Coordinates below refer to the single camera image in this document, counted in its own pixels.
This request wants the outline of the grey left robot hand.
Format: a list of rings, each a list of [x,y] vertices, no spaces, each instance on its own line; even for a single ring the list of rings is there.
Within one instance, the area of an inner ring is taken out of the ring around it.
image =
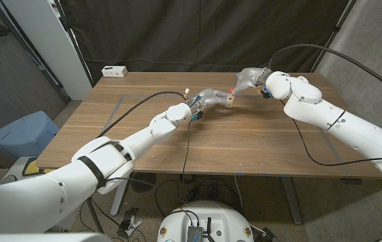
[[[228,93],[225,93],[224,91],[219,91],[216,89],[205,89],[198,95],[189,99],[187,104],[190,107],[191,114],[195,115],[198,112],[203,111],[207,106],[215,104],[229,106],[231,102],[227,97]]]

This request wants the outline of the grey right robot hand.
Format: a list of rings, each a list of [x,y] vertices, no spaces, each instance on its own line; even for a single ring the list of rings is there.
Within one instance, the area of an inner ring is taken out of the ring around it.
[[[271,74],[272,71],[268,67],[248,67],[242,69],[239,73],[236,74],[237,85],[233,89],[232,94],[236,95],[240,91],[248,89],[250,87],[265,86],[266,81]]]

